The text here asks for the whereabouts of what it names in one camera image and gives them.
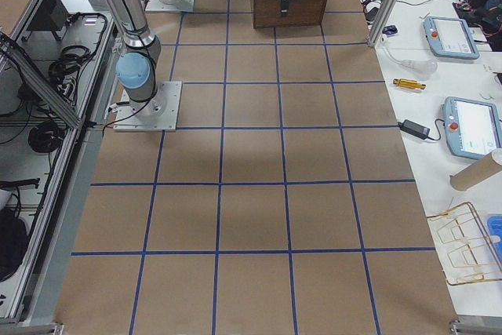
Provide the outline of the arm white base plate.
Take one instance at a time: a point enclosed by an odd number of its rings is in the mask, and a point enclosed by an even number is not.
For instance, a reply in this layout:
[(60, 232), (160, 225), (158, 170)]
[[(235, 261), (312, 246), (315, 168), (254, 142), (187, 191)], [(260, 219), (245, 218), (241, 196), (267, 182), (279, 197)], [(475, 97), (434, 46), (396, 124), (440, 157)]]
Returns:
[(180, 109), (182, 82), (158, 82), (157, 94), (143, 108), (142, 104), (131, 102), (125, 90), (122, 91), (121, 101), (127, 105), (119, 107), (118, 121), (112, 126), (118, 132), (174, 132)]
[(148, 0), (147, 13), (192, 13), (195, 0)]

